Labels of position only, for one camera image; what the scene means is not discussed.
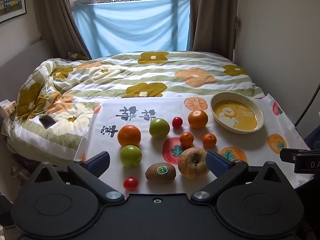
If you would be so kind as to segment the wrinkled old brown apple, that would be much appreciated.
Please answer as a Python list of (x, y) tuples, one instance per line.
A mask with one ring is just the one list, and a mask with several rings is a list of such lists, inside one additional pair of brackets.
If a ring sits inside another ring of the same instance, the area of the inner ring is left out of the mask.
[(199, 147), (191, 147), (183, 151), (178, 159), (180, 173), (188, 179), (200, 179), (209, 173), (206, 165), (207, 151)]

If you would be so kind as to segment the red cherry tomato front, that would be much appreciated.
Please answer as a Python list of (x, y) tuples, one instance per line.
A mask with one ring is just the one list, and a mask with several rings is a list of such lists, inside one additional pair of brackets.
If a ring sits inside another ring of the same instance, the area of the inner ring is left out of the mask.
[(138, 180), (135, 177), (127, 177), (123, 181), (123, 187), (126, 191), (135, 191), (138, 187)]

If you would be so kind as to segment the red cherry tomato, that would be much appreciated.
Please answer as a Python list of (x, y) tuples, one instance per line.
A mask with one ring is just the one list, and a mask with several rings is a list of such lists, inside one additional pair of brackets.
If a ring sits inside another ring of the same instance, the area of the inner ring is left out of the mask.
[(178, 116), (176, 116), (176, 117), (173, 118), (173, 120), (172, 120), (172, 127), (173, 127), (174, 129), (179, 129), (180, 127), (182, 127), (182, 125), (183, 125), (183, 119), (182, 119), (182, 118), (180, 118), (180, 117), (178, 117)]
[(138, 187), (138, 180), (135, 177), (127, 177), (123, 181), (123, 187), (126, 191), (135, 191)]

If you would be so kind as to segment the green apple front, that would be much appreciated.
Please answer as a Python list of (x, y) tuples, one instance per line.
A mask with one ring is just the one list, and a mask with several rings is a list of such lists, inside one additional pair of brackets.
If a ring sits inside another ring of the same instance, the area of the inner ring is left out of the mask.
[(141, 160), (142, 152), (134, 145), (124, 146), (120, 151), (120, 161), (125, 167), (136, 167)]

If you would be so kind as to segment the green apple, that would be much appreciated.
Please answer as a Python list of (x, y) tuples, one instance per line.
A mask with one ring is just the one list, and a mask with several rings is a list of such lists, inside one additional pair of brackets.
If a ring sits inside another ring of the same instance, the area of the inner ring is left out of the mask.
[(120, 161), (125, 167), (136, 167), (141, 160), (142, 152), (134, 145), (124, 146), (120, 151)]
[(162, 118), (155, 118), (150, 122), (149, 133), (153, 138), (160, 139), (166, 137), (170, 132), (168, 122)]

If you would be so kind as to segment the large orange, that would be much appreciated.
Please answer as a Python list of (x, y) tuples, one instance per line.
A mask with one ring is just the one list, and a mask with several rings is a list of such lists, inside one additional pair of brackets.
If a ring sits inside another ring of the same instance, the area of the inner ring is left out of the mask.
[(141, 141), (141, 132), (134, 125), (126, 125), (119, 130), (117, 139), (121, 147), (127, 145), (138, 147)]
[(203, 110), (196, 110), (188, 115), (189, 125), (194, 129), (202, 129), (208, 122), (208, 115)]

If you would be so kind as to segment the brown kiwi with sticker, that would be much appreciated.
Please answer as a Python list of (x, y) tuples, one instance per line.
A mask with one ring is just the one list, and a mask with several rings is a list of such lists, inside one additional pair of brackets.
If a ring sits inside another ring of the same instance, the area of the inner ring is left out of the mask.
[(169, 184), (176, 178), (176, 168), (169, 163), (155, 163), (148, 167), (145, 177), (155, 184)]

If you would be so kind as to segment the red cherry tomato back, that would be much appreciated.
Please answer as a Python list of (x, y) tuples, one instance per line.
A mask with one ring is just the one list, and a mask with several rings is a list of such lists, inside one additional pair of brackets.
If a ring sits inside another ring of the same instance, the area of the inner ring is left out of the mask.
[(179, 129), (180, 127), (182, 127), (182, 125), (183, 125), (183, 119), (182, 119), (182, 118), (180, 118), (180, 117), (178, 117), (178, 116), (176, 116), (176, 117), (173, 118), (173, 120), (172, 120), (172, 127), (173, 127), (174, 129)]

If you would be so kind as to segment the green apple back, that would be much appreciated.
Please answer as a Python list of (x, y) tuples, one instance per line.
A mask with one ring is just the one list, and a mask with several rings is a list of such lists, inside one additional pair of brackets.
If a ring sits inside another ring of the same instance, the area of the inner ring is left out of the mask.
[(166, 137), (170, 132), (168, 122), (162, 118), (155, 118), (150, 122), (149, 133), (153, 138), (160, 139)]

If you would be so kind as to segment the cream bowl yellow duck print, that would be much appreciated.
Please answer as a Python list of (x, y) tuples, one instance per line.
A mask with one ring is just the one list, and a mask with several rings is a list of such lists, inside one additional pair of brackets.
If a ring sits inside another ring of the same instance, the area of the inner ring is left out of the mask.
[(258, 105), (238, 93), (215, 94), (210, 100), (210, 110), (218, 124), (236, 134), (250, 134), (264, 125), (264, 115)]

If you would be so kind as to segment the floral striped quilt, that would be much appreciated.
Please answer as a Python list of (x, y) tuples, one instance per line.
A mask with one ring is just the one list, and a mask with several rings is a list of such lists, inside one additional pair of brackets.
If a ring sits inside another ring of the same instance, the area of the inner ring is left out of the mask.
[[(121, 53), (94, 60), (48, 59), (19, 82), (16, 113), (2, 124), (8, 148), (27, 159), (72, 160), (97, 105), (107, 99), (195, 97), (231, 91), (264, 96), (244, 68), (205, 52)], [(45, 129), (41, 116), (56, 123)]]

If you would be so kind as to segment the small patterned box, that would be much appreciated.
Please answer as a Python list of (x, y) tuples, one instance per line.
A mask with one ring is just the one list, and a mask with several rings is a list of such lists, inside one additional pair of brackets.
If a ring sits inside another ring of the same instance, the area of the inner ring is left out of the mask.
[(0, 107), (2, 119), (9, 118), (12, 120), (14, 118), (17, 108), (16, 101), (9, 101), (8, 99), (5, 99), (0, 102)]

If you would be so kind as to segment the light blue window cloth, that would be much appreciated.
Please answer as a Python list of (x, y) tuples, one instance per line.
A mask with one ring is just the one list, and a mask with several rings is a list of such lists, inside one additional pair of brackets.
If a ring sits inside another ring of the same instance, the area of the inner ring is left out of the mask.
[(80, 4), (75, 23), (91, 58), (189, 48), (189, 0)]

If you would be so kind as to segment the brown left curtain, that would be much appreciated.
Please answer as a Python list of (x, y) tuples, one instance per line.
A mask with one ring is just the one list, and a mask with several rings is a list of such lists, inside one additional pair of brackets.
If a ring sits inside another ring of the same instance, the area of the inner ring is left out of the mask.
[(67, 58), (69, 52), (89, 59), (89, 51), (78, 31), (69, 0), (33, 0), (35, 17), (41, 38), (53, 57)]

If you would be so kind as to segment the brown curtain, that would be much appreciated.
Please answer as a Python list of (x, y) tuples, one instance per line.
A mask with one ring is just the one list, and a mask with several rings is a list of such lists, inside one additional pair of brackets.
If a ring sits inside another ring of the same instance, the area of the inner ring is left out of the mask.
[(69, 0), (33, 0), (35, 17), (41, 38), (53, 57), (67, 58), (69, 52), (89, 59), (89, 51), (78, 31)]
[(190, 50), (233, 58), (238, 0), (190, 0)]

